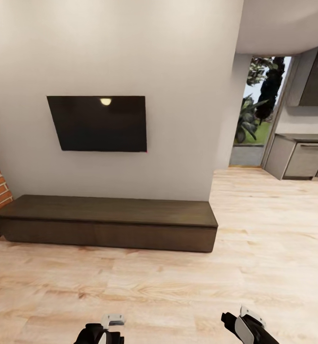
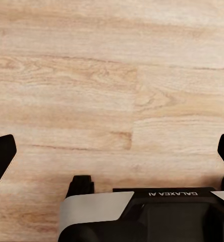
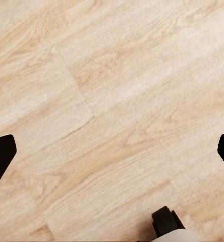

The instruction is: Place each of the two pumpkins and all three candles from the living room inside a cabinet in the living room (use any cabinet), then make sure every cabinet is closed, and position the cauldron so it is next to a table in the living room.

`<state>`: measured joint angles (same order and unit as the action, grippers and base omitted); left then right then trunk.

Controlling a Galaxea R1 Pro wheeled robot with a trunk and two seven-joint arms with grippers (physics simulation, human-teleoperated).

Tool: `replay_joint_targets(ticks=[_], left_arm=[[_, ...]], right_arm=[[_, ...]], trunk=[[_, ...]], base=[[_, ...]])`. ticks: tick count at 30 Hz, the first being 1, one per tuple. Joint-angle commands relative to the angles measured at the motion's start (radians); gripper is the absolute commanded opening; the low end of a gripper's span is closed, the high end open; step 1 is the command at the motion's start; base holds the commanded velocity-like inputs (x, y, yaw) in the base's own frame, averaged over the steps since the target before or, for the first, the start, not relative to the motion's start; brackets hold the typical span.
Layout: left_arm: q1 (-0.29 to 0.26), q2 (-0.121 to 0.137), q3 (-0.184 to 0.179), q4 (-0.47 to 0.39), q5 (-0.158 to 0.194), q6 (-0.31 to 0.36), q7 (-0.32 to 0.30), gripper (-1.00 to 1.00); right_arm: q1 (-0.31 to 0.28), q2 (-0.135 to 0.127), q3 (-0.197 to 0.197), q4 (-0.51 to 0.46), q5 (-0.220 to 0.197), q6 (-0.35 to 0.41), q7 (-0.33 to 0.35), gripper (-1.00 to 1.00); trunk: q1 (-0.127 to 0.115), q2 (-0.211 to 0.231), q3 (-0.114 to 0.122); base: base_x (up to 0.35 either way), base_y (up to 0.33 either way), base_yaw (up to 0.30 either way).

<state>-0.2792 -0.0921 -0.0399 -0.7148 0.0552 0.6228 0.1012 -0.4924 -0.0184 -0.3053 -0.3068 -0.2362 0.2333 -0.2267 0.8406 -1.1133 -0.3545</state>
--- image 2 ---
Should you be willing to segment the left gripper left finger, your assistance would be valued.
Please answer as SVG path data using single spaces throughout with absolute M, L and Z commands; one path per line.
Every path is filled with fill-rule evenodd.
M 14 136 L 0 137 L 0 179 L 17 153 Z

